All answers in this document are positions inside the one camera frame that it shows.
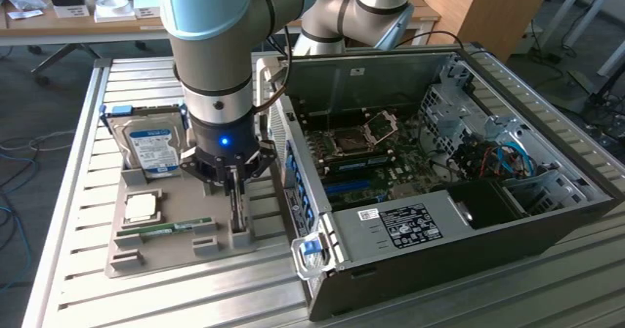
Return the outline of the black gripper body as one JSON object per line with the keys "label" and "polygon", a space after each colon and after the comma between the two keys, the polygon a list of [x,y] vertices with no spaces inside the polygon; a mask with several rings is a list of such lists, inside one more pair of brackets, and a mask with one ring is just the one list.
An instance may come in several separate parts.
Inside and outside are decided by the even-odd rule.
{"label": "black gripper body", "polygon": [[255,115],[248,113],[236,121],[215,124],[189,114],[191,128],[196,138],[196,148],[213,156],[224,157],[228,166],[236,167],[236,155],[249,158],[259,149],[255,135]]}

